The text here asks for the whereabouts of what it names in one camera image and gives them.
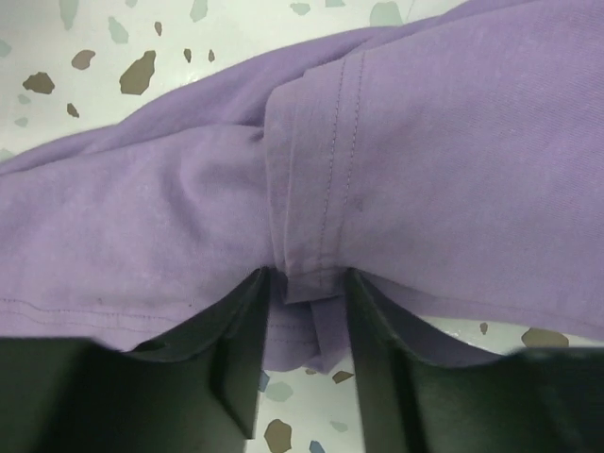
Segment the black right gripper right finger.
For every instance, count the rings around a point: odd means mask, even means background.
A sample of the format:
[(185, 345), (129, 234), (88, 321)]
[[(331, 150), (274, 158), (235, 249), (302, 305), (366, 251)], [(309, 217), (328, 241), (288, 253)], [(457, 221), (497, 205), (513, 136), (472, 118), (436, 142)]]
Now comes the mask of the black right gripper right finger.
[(497, 355), (347, 273), (347, 324), (369, 452), (599, 452), (603, 351)]

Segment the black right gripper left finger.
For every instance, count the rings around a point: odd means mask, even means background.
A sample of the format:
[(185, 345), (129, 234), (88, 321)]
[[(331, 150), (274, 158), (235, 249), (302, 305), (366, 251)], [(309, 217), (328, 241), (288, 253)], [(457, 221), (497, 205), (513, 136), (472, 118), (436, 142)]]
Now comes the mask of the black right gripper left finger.
[(84, 338), (3, 339), (2, 450), (243, 451), (254, 433), (269, 305), (263, 268), (129, 352)]

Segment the purple t shirt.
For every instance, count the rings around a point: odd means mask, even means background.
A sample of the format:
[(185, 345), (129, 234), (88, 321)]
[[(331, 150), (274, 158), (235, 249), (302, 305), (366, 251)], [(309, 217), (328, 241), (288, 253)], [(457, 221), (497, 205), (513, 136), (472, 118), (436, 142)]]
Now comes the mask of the purple t shirt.
[(1, 332), (128, 350), (273, 269), (270, 371), (344, 271), (417, 314), (603, 336), (603, 5), (469, 1), (249, 59), (1, 166)]

